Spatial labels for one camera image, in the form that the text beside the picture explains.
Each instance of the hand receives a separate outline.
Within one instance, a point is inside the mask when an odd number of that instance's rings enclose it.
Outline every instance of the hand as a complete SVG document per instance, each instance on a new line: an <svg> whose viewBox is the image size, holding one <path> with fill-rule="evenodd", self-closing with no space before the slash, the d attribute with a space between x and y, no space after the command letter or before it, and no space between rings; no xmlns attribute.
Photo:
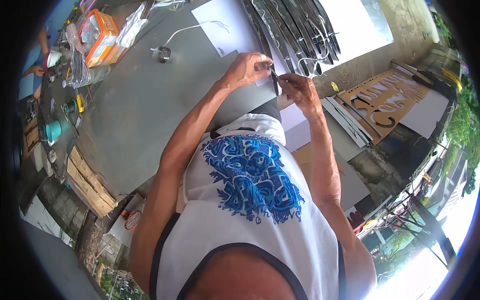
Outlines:
<svg viewBox="0 0 480 300"><path fill-rule="evenodd" d="M252 84L270 76L269 63L273 63L273 60L259 52L240 53L222 77L222 81L232 90Z"/></svg>
<svg viewBox="0 0 480 300"><path fill-rule="evenodd" d="M305 117L323 114L322 103L310 78L297 74L284 74L280 75L278 79L282 95L290 96Z"/></svg>
<svg viewBox="0 0 480 300"><path fill-rule="evenodd" d="M33 66L31 66L31 68L32 68L32 73L35 73L35 75L37 75L37 76L42 76L43 73L45 73L45 72L43 72L43 69L40 66L33 65Z"/></svg>

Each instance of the concrete floor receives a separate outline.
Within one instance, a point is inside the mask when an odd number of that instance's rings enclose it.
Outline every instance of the concrete floor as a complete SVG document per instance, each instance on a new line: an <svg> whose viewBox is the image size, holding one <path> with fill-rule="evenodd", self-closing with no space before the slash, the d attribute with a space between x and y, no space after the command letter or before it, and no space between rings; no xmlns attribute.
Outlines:
<svg viewBox="0 0 480 300"><path fill-rule="evenodd" d="M424 0L379 0L394 42L377 50L352 59L322 76L313 79L320 98L335 93L330 82L336 83L340 90L353 86L389 70L390 60L396 59L415 65L438 42L438 33L430 11ZM293 103L292 100L279 99L279 109Z"/></svg>

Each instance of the blue graphic print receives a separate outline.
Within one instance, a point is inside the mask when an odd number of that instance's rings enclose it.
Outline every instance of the blue graphic print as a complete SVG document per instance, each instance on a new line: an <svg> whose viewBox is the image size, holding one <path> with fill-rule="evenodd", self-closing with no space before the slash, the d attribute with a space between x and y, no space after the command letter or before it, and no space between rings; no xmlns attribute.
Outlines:
<svg viewBox="0 0 480 300"><path fill-rule="evenodd" d="M203 144L201 152L216 170L210 173L214 183L225 184L217 189L219 208L257 224L261 216L271 216L274 224L294 216L301 221L300 204L305 200L282 170L279 148L271 140L257 134L224 136Z"/></svg>

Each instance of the cardboard stencil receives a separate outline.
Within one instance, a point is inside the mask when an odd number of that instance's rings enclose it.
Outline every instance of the cardboard stencil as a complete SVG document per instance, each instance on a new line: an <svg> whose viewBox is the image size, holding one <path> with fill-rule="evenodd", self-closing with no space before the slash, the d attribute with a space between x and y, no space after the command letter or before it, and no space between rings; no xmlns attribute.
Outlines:
<svg viewBox="0 0 480 300"><path fill-rule="evenodd" d="M420 102L430 89L412 80L411 76L398 69L391 69L374 76L347 90L340 96L349 101L383 135L387 136L402 117ZM363 126L373 137L373 144L382 138L339 98L335 100Z"/></svg>

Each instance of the person's arm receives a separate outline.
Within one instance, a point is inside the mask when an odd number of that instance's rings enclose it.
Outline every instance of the person's arm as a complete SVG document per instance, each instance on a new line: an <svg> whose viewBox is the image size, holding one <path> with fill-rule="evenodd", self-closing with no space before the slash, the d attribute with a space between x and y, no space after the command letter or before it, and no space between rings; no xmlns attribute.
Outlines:
<svg viewBox="0 0 480 300"><path fill-rule="evenodd" d="M35 73L35 75L37 75L37 76L42 76L43 73L45 73L45 72L43 72L42 67L37 66L37 65L33 65L25 71L24 77L27 76L30 73Z"/></svg>
<svg viewBox="0 0 480 300"><path fill-rule="evenodd" d="M269 76L259 63L271 58L260 53L240 53L227 73L183 118L165 146L145 208L132 238L129 269L143 291L148 293L150 270L156 244L175 212L181 178L201 137L223 100L234 89Z"/></svg>
<svg viewBox="0 0 480 300"><path fill-rule="evenodd" d="M347 298L363 299L377 283L370 253L357 238L340 207L340 175L322 104L311 79L296 74L279 76L282 92L288 94L303 112L310 125L312 200L324 215L343 248L347 277Z"/></svg>

